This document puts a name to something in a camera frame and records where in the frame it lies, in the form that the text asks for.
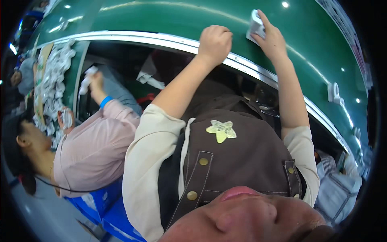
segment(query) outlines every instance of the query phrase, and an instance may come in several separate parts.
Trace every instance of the hand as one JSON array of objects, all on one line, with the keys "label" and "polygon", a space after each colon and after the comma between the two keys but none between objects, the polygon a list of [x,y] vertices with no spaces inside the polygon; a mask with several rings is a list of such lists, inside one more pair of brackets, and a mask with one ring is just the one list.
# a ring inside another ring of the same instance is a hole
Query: hand
[{"label": "hand", "polygon": [[58,111],[58,124],[59,124],[60,129],[63,130],[64,134],[69,134],[75,127],[74,113],[71,109],[69,109],[69,108],[67,108],[67,109],[68,109],[68,112],[71,114],[71,118],[72,118],[72,125],[70,128],[67,128],[67,129],[64,129],[65,124],[63,123],[63,120],[62,120],[62,112]]},{"label": "hand", "polygon": [[97,71],[94,75],[90,75],[90,90],[91,92],[103,90],[103,74]]},{"label": "hand", "polygon": [[211,25],[200,36],[197,58],[213,68],[220,65],[231,51],[233,34],[226,27]]},{"label": "hand", "polygon": [[251,37],[258,42],[265,55],[273,64],[277,60],[287,59],[288,53],[286,52],[286,42],[281,32],[269,22],[266,15],[261,10],[258,10],[258,14],[264,23],[266,38],[263,39],[257,34],[251,34]]}]

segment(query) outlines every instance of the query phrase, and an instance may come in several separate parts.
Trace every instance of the gray floor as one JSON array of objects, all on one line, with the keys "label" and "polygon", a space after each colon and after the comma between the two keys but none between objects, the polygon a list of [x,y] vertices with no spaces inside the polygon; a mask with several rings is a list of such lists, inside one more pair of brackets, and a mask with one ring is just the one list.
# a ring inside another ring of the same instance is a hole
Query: gray floor
[{"label": "gray floor", "polygon": [[[15,179],[6,164],[2,164],[8,182]],[[23,186],[18,183],[12,188],[12,195],[22,217],[42,242],[97,242],[77,222],[85,223],[87,218],[72,204],[58,198],[54,189],[40,181],[34,197],[26,194]],[[120,242],[112,236],[109,242]]]}]

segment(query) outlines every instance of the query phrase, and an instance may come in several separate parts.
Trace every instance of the blue plastic box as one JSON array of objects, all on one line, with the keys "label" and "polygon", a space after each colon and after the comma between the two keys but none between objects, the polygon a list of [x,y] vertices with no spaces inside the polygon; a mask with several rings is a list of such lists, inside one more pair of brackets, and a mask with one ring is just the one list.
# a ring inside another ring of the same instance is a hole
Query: blue plastic box
[{"label": "blue plastic box", "polygon": [[111,207],[102,219],[102,227],[110,234],[125,242],[146,242],[141,234],[130,224],[122,197]]},{"label": "blue plastic box", "polygon": [[66,198],[90,221],[98,225],[108,209],[122,196],[122,177],[108,187],[82,197]]}]

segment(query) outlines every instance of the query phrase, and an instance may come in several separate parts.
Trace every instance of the black cord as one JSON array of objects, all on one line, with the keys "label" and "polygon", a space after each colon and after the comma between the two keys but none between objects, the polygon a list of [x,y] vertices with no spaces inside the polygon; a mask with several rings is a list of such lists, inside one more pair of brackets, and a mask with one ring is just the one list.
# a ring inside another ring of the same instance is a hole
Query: black cord
[{"label": "black cord", "polygon": [[52,187],[57,187],[57,188],[60,188],[60,189],[63,189],[63,190],[66,190],[66,191],[69,191],[69,192],[80,192],[80,193],[86,193],[86,192],[95,192],[95,191],[98,191],[98,190],[101,190],[105,187],[108,187],[110,186],[111,184],[115,183],[116,181],[104,186],[104,187],[101,187],[101,188],[98,188],[98,189],[95,189],[95,190],[90,190],[90,191],[76,191],[76,190],[71,190],[71,189],[67,189],[67,188],[63,188],[63,187],[60,187],[60,186],[57,186],[57,185],[54,185],[54,184],[51,184],[51,183],[48,183],[46,181],[43,181],[42,179],[40,179],[38,176],[35,176],[38,180],[40,180],[41,182],[47,184],[47,185],[50,185]]}]

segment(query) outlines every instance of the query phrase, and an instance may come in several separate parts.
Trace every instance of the gray pants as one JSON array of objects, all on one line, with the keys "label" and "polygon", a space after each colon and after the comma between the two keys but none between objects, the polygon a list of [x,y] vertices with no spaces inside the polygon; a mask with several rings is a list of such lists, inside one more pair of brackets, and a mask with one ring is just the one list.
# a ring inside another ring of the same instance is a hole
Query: gray pants
[{"label": "gray pants", "polygon": [[119,100],[122,105],[133,109],[141,116],[142,108],[128,89],[123,86],[125,81],[123,76],[108,65],[98,65],[97,67],[104,76],[103,89],[107,95]]}]

